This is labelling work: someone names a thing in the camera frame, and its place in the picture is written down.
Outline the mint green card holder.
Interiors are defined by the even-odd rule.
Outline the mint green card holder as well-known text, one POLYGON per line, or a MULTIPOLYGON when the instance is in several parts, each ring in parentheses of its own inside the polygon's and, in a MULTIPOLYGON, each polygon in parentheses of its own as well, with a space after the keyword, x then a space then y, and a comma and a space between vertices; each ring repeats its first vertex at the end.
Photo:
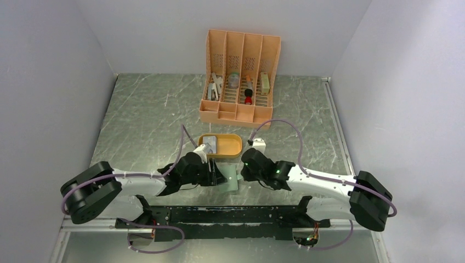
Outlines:
POLYGON ((234 164, 220 163, 219 171, 226 178, 226 182, 218 185, 218 190, 221 193, 236 193, 239 190, 239 178, 237 166, 234 164))

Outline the silver credit card stack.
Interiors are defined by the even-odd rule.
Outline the silver credit card stack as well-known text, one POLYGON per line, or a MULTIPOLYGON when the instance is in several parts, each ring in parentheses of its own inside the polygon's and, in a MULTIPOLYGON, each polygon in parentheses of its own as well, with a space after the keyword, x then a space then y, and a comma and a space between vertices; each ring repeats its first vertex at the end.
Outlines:
POLYGON ((208 154, 217 154, 218 139, 214 135, 204 136, 202 143, 208 145, 208 154))

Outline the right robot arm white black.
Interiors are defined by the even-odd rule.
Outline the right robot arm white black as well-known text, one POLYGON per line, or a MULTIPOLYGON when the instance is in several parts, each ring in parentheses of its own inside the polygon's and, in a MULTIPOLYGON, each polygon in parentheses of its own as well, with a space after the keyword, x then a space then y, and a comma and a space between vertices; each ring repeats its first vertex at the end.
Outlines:
POLYGON ((327 219, 355 220, 376 232, 385 230, 392 194, 371 173, 335 175, 301 168, 289 161, 274 162, 255 148, 245 151, 241 174, 274 190, 301 191, 311 195, 307 206, 296 212, 297 222, 308 227, 327 219))

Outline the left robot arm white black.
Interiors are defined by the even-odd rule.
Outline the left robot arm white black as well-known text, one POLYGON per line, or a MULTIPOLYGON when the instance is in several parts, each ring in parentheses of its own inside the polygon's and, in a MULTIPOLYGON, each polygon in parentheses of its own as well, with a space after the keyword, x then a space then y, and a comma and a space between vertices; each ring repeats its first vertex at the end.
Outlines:
POLYGON ((154 173, 118 170, 101 161, 62 185, 61 210, 74 224, 120 218, 143 228, 152 219, 147 197, 171 195, 184 185, 209 187, 227 180, 215 161, 195 152, 154 173))

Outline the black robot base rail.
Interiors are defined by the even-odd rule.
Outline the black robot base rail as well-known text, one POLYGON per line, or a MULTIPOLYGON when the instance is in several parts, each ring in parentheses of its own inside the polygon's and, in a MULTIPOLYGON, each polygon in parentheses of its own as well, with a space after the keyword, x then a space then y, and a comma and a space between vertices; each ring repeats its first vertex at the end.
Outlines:
POLYGON ((299 205, 278 206, 150 206, 133 221, 118 218, 117 229, 156 226, 156 242, 176 239, 275 238, 291 241, 297 228, 329 228, 328 219, 315 221, 299 205))

